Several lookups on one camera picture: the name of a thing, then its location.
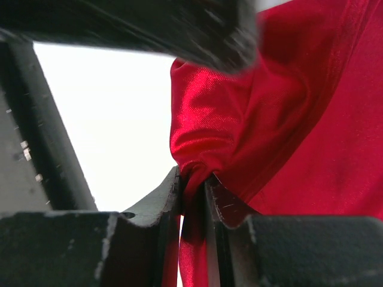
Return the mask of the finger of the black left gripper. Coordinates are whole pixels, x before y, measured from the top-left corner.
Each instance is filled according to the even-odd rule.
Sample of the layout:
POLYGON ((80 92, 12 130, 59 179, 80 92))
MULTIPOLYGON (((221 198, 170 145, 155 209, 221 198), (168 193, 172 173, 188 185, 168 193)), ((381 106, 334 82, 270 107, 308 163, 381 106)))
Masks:
POLYGON ((235 74, 256 60, 254 1, 2 1, 8 38, 148 51, 235 74))

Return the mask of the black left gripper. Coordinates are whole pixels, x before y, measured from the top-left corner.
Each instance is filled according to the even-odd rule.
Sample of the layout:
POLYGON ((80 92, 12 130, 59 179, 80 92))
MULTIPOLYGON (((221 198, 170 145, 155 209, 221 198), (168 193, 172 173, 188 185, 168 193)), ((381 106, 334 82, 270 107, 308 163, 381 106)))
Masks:
POLYGON ((97 207, 30 42, 1 38, 1 211, 97 207))

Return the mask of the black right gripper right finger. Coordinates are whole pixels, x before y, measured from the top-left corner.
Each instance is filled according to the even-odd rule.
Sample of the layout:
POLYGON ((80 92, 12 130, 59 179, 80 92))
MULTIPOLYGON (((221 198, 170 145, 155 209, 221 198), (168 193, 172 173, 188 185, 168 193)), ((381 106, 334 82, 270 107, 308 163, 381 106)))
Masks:
POLYGON ((203 186, 209 286, 381 286, 382 222, 263 216, 215 177, 203 186))

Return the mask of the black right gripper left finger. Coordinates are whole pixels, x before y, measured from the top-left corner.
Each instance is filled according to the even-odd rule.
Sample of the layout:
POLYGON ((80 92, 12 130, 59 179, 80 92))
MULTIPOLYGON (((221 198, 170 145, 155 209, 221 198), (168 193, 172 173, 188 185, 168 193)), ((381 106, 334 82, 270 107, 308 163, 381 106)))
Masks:
POLYGON ((176 286, 180 174, 124 212, 1 214, 2 286, 176 286))

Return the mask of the red cloth napkin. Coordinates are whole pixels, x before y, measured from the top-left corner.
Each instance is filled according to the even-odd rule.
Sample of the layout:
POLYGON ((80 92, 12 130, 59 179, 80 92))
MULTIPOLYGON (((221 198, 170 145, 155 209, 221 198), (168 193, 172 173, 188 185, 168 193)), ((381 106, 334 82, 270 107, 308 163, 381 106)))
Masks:
POLYGON ((197 188, 210 175, 264 215, 382 218, 382 2, 290 1, 260 18, 243 74, 171 66, 184 286, 208 284, 197 188))

